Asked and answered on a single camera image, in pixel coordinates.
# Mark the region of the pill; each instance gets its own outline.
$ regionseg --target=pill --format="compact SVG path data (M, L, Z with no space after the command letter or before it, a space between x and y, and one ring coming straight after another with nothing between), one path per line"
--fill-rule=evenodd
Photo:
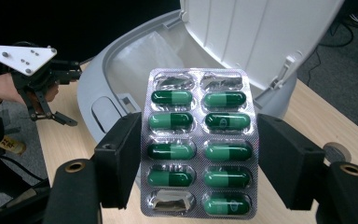
M192 181L193 177L186 172L152 170L147 177L147 183L154 187L188 187Z
M209 171L204 175L205 185L211 188L245 188L249 180L244 171Z
M151 97L158 105L189 105L193 99L190 91L153 91Z
M149 125L152 129L189 129L193 116L189 113L163 113L150 116Z
M241 196L211 196L203 204L210 216L242 216L249 212L250 204Z
M147 154L154 160L190 160L195 151L190 145L160 143L151 144Z
M252 157L252 149L246 144L210 144L205 157L210 161L246 161Z
M246 101L245 93L241 91L210 92L205 94L206 106L232 107L243 105Z
M246 114L210 113L205 117L205 124L211 130L243 130L251 123Z

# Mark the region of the capsule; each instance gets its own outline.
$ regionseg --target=capsule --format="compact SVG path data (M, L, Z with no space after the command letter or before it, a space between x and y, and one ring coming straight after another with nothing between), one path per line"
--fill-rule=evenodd
M147 183L154 187L188 187L192 182L193 176L186 172L152 170L147 177Z
M193 95L190 91L153 91L151 98L157 105L190 105Z
M246 114L210 113L205 117L205 124L210 130L243 130L251 123Z
M193 116L189 113L163 113L150 116L151 129L189 129L193 123Z
M245 188L249 180L244 171L209 171L204 175L205 185L211 188Z
M234 107L245 102L246 95L241 91L210 92L204 97L204 103L209 107Z
M252 149L246 144L210 144L205 157L210 161L246 161L252 157Z
M151 144L147 154L154 160L190 160L195 151L190 145L172 143Z
M240 195L211 196L203 204L210 216L243 216L250 210L250 204Z

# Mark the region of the black backdrop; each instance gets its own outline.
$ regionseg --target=black backdrop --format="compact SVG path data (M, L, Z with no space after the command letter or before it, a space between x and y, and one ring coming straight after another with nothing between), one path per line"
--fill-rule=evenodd
M82 62L136 26L178 8L179 0L0 0L0 45L50 45L58 51L55 59Z

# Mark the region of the table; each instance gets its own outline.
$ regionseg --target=table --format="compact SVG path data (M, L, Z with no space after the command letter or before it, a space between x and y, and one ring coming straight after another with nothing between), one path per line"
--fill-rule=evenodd
M53 112L78 121L76 127L62 126L52 120L37 122L40 142L50 182L56 169L74 159L89 159L97 143L81 117L76 99L77 83L60 86L60 93L50 103ZM319 95L297 81L290 105L283 118L319 147L337 142L351 153L351 162L358 164L358 127L340 114ZM146 217L140 208L140 190L132 187L126 210L103 209L103 223L243 223L243 220L196 219L179 217ZM317 203L311 211L290 211L259 169L258 208L256 216L246 223L316 223Z

